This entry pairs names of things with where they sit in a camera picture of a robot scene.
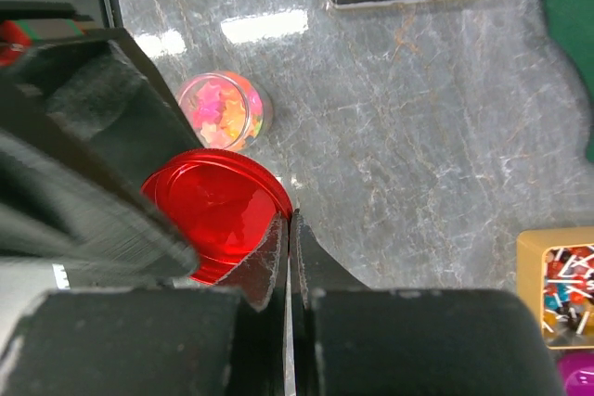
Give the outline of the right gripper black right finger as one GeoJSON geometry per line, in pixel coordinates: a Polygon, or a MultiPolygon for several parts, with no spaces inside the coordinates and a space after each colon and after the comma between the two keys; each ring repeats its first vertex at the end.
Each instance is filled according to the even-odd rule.
{"type": "Polygon", "coordinates": [[[291,220],[300,395],[560,395],[525,304],[499,289],[372,289],[291,220]]]}

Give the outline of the clear glass jar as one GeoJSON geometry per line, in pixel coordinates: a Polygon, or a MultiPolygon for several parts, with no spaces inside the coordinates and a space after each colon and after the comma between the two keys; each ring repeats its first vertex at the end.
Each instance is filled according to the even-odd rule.
{"type": "Polygon", "coordinates": [[[175,99],[206,148],[240,152],[267,132],[274,117],[268,94],[232,71],[200,74],[175,99]]]}

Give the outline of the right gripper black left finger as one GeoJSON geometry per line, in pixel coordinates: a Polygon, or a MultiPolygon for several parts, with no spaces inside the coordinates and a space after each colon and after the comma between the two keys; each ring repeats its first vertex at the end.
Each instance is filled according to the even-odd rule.
{"type": "Polygon", "coordinates": [[[5,395],[281,395],[288,222],[215,285],[48,291],[1,354],[5,395]]]}

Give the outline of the red jar lid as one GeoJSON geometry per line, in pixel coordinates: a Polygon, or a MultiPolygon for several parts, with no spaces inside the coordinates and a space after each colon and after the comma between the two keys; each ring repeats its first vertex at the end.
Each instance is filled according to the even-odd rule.
{"type": "Polygon", "coordinates": [[[293,213],[275,175],[223,149],[192,149],[173,157],[141,191],[190,242],[200,262],[190,278],[206,285],[256,249],[276,214],[289,221],[293,213]]]}

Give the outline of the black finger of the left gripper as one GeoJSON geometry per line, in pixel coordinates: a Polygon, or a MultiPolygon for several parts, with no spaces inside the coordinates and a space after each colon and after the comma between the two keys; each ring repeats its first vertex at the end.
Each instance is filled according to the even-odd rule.
{"type": "Polygon", "coordinates": [[[127,31],[34,45],[1,71],[2,259],[190,275],[194,249],[141,187],[197,146],[127,31]]]}

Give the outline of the magenta plastic scoop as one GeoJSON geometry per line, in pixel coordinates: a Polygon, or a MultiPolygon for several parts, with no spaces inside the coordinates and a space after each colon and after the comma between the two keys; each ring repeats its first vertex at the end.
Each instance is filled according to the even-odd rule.
{"type": "Polygon", "coordinates": [[[557,368],[567,396],[594,396],[594,355],[592,352],[570,352],[557,368]]]}

